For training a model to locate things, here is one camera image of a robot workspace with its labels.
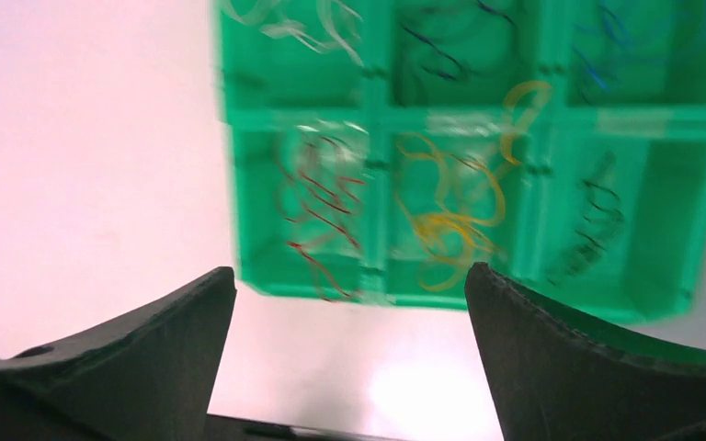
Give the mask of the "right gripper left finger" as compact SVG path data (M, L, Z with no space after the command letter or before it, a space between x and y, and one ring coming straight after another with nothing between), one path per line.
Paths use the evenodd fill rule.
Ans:
M233 316L230 267L0 358L0 440L200 440Z

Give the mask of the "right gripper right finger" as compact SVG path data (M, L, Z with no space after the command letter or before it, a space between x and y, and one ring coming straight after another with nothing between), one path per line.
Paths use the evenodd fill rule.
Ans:
M464 286L506 440L706 440L706 350L606 322L484 262Z

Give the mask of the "green divided plastic bin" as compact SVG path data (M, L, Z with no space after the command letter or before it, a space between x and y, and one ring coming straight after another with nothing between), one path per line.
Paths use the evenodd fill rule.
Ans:
M241 279L464 309L476 262L611 322L706 244L706 1L217 1Z

